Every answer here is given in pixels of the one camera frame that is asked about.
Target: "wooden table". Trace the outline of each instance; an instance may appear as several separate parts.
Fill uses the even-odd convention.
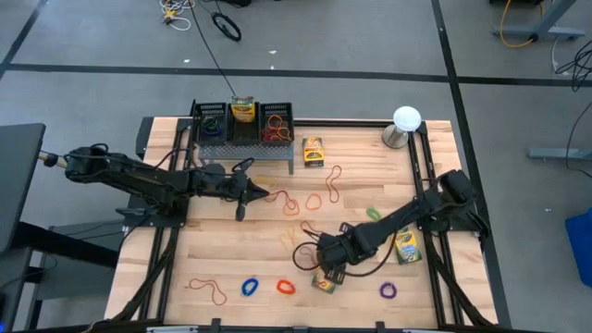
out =
[[[144,157],[146,163],[155,164],[170,151],[177,120],[175,117],[154,119]],[[449,121],[427,121],[426,125],[437,175],[460,169]],[[338,233],[341,222],[369,221],[368,207],[374,206],[384,216],[415,196],[409,151],[387,148],[381,141],[381,133],[382,129],[377,128],[297,127],[293,176],[288,175],[286,162],[255,162],[248,175],[270,191],[288,191],[299,202],[297,216],[282,214],[283,197],[273,203],[264,200],[249,203],[243,222],[234,220],[235,203],[192,198],[187,224],[179,235],[166,324],[209,325],[212,318],[218,317],[223,326],[373,327],[375,321],[384,321],[387,327],[437,327],[425,259],[399,265],[391,255],[385,266],[370,277],[346,277],[333,295],[314,289],[310,272],[297,269],[291,261],[294,247],[310,240],[300,229],[302,221]],[[323,138],[325,167],[304,167],[300,145],[303,137]],[[423,167],[419,143],[418,149]],[[343,168],[341,177],[334,182],[340,193],[337,203],[329,201],[325,185],[334,165]],[[304,204],[313,192],[322,197],[323,205],[311,211]],[[415,230],[415,235],[425,253],[421,233]],[[142,283],[153,238],[153,228],[138,228],[127,238],[105,317],[118,313]],[[470,232],[450,232],[449,238],[459,284],[484,317],[497,322],[479,240]],[[387,249],[383,245],[376,257],[349,270],[369,270],[384,257]],[[210,287],[187,289],[192,278],[215,279],[228,297],[226,304],[213,304]],[[257,278],[259,288],[253,296],[244,297],[241,285],[248,278]],[[276,284],[282,278],[294,283],[294,295],[276,291]],[[398,289],[394,300],[382,299],[378,294],[385,281],[392,281]],[[451,323],[448,291],[441,280],[440,284],[447,321]],[[149,317],[154,317],[158,290],[156,286]],[[215,297],[217,302],[223,301],[220,294]]]

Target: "yellow cable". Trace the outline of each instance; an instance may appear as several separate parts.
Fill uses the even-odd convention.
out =
[[[501,42],[510,48],[525,47],[525,46],[529,45],[530,43],[532,43],[533,40],[529,39],[528,41],[526,41],[526,43],[521,43],[521,44],[509,44],[503,38],[503,22],[506,19],[506,14],[508,14],[508,9],[510,8],[511,3],[512,3],[512,0],[508,0],[506,7],[503,9],[503,14],[501,15],[501,22],[499,23],[499,37],[501,38]],[[543,9],[543,6],[541,6],[540,10],[541,10],[541,16],[542,16],[545,12],[545,10]]]

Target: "white lamp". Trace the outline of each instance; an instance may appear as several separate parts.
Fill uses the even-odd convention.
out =
[[[422,124],[422,116],[410,106],[402,106],[392,115],[393,125],[382,133],[382,142],[390,148],[402,148],[409,141],[407,132],[413,132]]]

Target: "wooden tabletop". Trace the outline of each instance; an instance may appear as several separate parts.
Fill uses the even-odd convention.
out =
[[[175,117],[154,119],[144,157],[146,163],[155,164],[170,151],[177,120]],[[460,169],[449,121],[427,121],[426,125],[437,175]],[[209,325],[217,317],[222,319],[223,326],[373,327],[375,321],[384,321],[387,327],[437,327],[426,259],[399,265],[391,255],[384,267],[370,277],[346,277],[332,295],[313,288],[311,273],[299,270],[291,260],[294,247],[310,240],[301,231],[302,221],[337,234],[341,222],[367,222],[368,207],[374,206],[384,216],[415,196],[408,149],[387,148],[381,134],[382,129],[372,128],[297,127],[294,175],[288,174],[286,161],[256,161],[247,172],[253,182],[271,192],[287,191],[299,203],[300,213],[296,216],[282,214],[283,197],[273,203],[264,200],[249,203],[243,222],[234,220],[235,203],[192,198],[187,224],[179,235],[166,324]],[[323,138],[325,167],[304,167],[300,144],[303,137]],[[423,153],[418,154],[423,167]],[[224,165],[228,170],[233,163]],[[343,172],[334,181],[339,201],[331,203],[325,178],[335,165],[341,166]],[[322,198],[318,210],[305,208],[311,193],[318,193]],[[415,227],[412,229],[425,253],[421,233]],[[153,228],[138,228],[127,238],[119,257],[106,318],[121,311],[143,282],[153,238]],[[497,322],[479,240],[470,232],[450,232],[449,239],[459,284],[483,316]],[[387,249],[383,245],[377,256],[348,269],[365,272],[373,268]],[[220,306],[213,303],[210,286],[188,289],[193,278],[214,279],[226,294],[226,303]],[[253,296],[241,296],[241,285],[248,278],[257,278],[259,287]],[[296,293],[277,292],[280,279],[290,280]],[[386,281],[398,289],[393,300],[383,299],[378,293]],[[151,302],[152,317],[158,284]],[[451,323],[448,290],[441,279],[440,284],[447,321]],[[224,301],[218,292],[214,297],[216,302]]]

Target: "gray floor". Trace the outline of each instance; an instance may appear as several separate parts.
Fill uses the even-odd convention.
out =
[[[0,58],[36,3],[0,0]],[[440,3],[459,76],[563,79],[552,74],[552,42],[512,50],[489,33],[502,6],[487,0]],[[199,7],[198,16],[223,68],[446,75],[429,0],[259,0],[243,9],[221,6],[240,25],[240,44],[221,36]],[[156,1],[49,0],[13,63],[212,68],[197,31],[168,29],[159,23],[159,11]],[[592,3],[579,1],[559,24],[592,35],[590,12]],[[537,17],[537,9],[516,6],[508,22]],[[559,43],[557,60],[573,57],[589,38]],[[387,118],[397,106],[413,105],[424,118],[451,120],[463,151],[448,83],[229,79],[238,94],[292,101],[296,117]],[[531,146],[563,147],[592,89],[462,85],[461,90],[512,325],[585,332],[592,325],[592,290],[578,279],[563,221],[591,205],[591,180],[562,163],[530,161],[525,152]],[[106,142],[112,150],[133,154],[142,117],[186,115],[193,98],[206,103],[228,97],[220,77],[10,70],[0,80],[0,124],[43,122],[43,148],[59,153]],[[590,124],[592,115],[581,121],[574,145],[586,147]],[[69,183],[59,170],[38,167],[23,220],[48,227],[113,219],[114,209],[126,201],[126,195],[106,186]],[[92,322],[101,318],[105,303],[105,295],[48,302],[40,327]]]

